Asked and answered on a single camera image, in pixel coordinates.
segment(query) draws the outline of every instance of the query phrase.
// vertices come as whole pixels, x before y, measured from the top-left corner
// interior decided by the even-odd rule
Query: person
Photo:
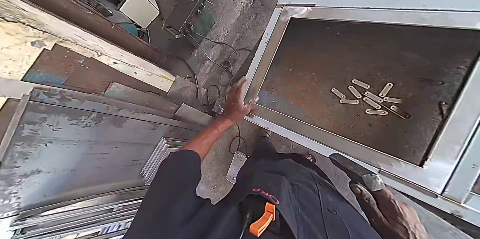
[[[246,116],[247,84],[232,86],[222,117],[160,165],[125,239],[426,239],[416,212],[387,189],[350,188],[369,223],[306,157],[280,154],[264,132],[230,193],[216,205],[196,195],[200,164],[215,141]]]

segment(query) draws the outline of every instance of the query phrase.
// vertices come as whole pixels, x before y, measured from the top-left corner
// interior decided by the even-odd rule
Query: metal frame
[[[465,150],[465,154],[458,163],[458,166],[450,178],[450,181],[448,182],[448,185],[442,195],[459,203],[464,203],[467,200],[471,201],[471,189],[475,185],[479,175],[480,132],[477,128],[475,135],[471,139],[467,150]],[[480,209],[480,202],[476,203],[476,205],[477,206],[471,206]]]
[[[245,98],[256,96],[292,17],[459,29],[480,29],[477,0],[278,0],[248,70]],[[318,127],[256,105],[252,123],[324,156],[338,153],[378,173],[384,182],[429,205],[480,227],[480,195],[471,188],[480,173],[480,106],[475,88],[480,66],[473,68],[437,137],[429,159],[415,166]]]
[[[246,98],[252,98],[258,95],[291,18],[362,21],[478,30],[480,13],[429,10],[283,7],[278,19],[276,21],[270,20],[270,23],[274,23],[275,25],[269,37],[268,44],[265,46],[261,58],[255,55],[252,66],[250,67],[251,71],[249,70],[247,74],[247,78],[251,80],[251,83]],[[477,103],[480,103],[480,95],[477,94],[477,88],[479,87],[480,64],[476,63],[443,130],[432,147],[429,159],[423,167],[387,155],[258,104],[255,105],[253,114],[334,148],[364,163],[368,163],[382,171],[440,194],[455,169],[471,137],[472,130],[475,129],[478,123],[480,106],[478,106]]]

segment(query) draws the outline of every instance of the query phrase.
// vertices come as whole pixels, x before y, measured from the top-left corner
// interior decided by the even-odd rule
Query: black wire
[[[239,239],[242,239],[245,230],[247,229],[248,222],[250,221],[250,210],[248,210],[247,215],[243,218],[243,227]]]
[[[232,143],[233,141],[235,140],[235,138],[238,138],[238,144],[237,144],[237,149],[236,151],[240,151],[240,140],[243,140],[243,144],[245,145],[245,155],[247,155],[247,143],[245,142],[245,139],[242,137],[242,135],[240,134],[240,126],[235,123],[235,125],[237,125],[237,129],[238,129],[238,135],[233,137],[232,140],[230,141],[230,145],[228,145],[228,151],[230,152],[230,154],[234,155],[235,152],[232,152]]]

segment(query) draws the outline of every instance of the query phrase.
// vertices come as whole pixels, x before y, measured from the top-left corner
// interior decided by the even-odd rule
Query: electrical cable
[[[242,239],[243,234],[245,233],[245,230],[247,229],[248,222],[250,221],[250,211],[251,211],[251,209],[248,210],[247,215],[245,215],[245,217],[243,218],[243,226],[242,226],[242,230],[241,230],[241,234],[240,234],[239,239]]]
[[[219,67],[223,67],[222,65],[218,64],[217,62],[213,61],[208,55],[207,53],[204,51],[204,49],[200,46],[200,43],[198,43],[197,40],[195,40],[194,37],[192,37],[192,35],[190,35],[190,37],[193,39],[193,41],[195,41],[195,43],[198,45],[198,47],[201,49],[201,51],[207,56],[208,60],[210,60],[213,64],[219,66]]]
[[[235,123],[235,125],[237,125],[237,129],[238,129],[238,135],[233,137],[232,140],[230,141],[230,145],[228,145],[228,151],[230,152],[230,154],[234,155],[235,152],[232,152],[232,143],[233,141],[235,140],[235,138],[238,138],[238,144],[237,144],[237,149],[236,151],[240,151],[240,140],[243,140],[243,144],[245,145],[245,155],[247,155],[247,143],[245,142],[245,139],[242,137],[242,135],[240,134],[240,126]]]

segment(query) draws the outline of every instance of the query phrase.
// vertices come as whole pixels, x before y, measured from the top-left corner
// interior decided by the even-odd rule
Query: fingers
[[[387,221],[385,220],[383,214],[377,207],[377,203],[374,197],[366,188],[359,184],[352,183],[350,184],[350,189],[355,194],[355,196],[357,196],[357,201],[360,204],[361,209],[367,216],[370,224],[375,229],[387,224]]]
[[[384,188],[380,191],[372,193],[373,197],[377,201],[377,206],[384,214],[395,214],[400,211],[398,202],[393,198],[392,193]]]
[[[248,104],[245,106],[248,112],[254,107],[255,103],[257,103],[258,97],[254,97],[251,100],[248,101]]]

